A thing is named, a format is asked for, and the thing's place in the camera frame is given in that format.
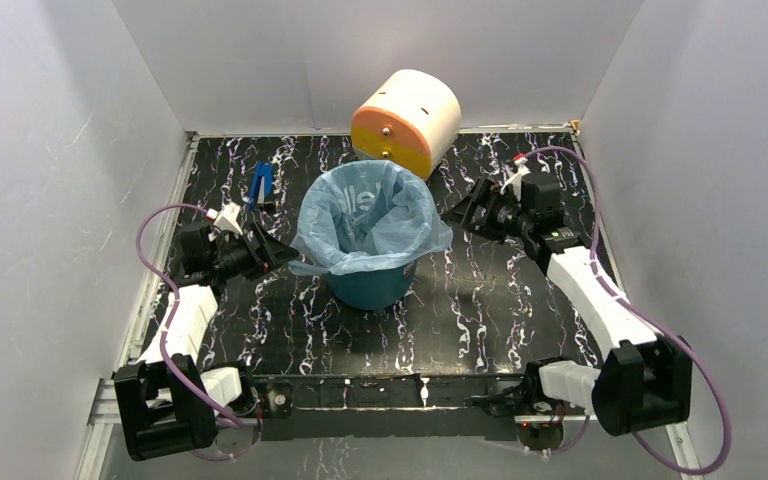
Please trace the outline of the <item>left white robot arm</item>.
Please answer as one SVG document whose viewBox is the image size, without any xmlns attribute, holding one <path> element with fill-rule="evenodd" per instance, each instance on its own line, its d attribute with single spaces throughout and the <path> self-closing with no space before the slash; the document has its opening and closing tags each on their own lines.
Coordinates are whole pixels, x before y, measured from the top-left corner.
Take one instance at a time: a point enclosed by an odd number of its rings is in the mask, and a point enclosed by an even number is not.
<svg viewBox="0 0 768 480">
<path fill-rule="evenodd" d="M 244 363 L 201 371 L 201 342 L 229 280 L 258 280 L 299 255 L 257 222 L 241 233 L 194 223 L 179 232 L 178 243 L 162 324 L 137 361 L 113 377 L 126 447 L 135 461 L 206 448 L 220 425 L 240 427 L 241 416 L 258 409 L 259 391 Z"/>
</svg>

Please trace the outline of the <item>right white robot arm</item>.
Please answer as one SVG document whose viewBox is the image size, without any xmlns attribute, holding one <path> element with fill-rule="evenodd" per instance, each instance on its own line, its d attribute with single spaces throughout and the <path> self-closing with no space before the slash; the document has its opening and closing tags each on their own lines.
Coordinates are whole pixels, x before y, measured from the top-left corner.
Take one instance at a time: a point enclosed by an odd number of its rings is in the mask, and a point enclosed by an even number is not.
<svg viewBox="0 0 768 480">
<path fill-rule="evenodd" d="M 527 364 L 522 382 L 504 390 L 537 414 L 561 402 L 594 415 L 612 436 L 680 423 L 690 413 L 692 361 L 658 329 L 610 293 L 592 270 L 583 236 L 566 223 L 562 188 L 552 174 L 481 179 L 443 220 L 492 241 L 521 241 L 527 257 L 584 320 L 603 355 L 596 369 L 555 357 Z"/>
</svg>

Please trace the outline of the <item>teal plastic trash bin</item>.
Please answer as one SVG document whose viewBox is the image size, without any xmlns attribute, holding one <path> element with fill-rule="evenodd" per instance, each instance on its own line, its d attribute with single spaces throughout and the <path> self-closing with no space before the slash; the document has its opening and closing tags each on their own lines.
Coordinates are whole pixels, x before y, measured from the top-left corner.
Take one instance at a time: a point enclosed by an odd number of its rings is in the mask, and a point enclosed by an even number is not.
<svg viewBox="0 0 768 480">
<path fill-rule="evenodd" d="M 414 280 L 417 260 L 403 266 L 345 275 L 326 274 L 332 294 L 359 310 L 380 311 L 401 300 Z"/>
</svg>

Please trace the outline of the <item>light blue plastic bag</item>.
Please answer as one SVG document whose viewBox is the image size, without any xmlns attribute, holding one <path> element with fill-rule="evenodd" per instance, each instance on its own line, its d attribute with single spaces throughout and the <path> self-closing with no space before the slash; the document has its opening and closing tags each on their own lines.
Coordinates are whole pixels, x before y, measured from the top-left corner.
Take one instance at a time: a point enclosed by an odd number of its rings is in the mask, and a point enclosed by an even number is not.
<svg viewBox="0 0 768 480">
<path fill-rule="evenodd" d="M 298 276 L 348 275 L 405 266 L 451 246 L 425 181 L 385 160 L 358 160 L 320 175 L 298 212 L 291 246 Z"/>
</svg>

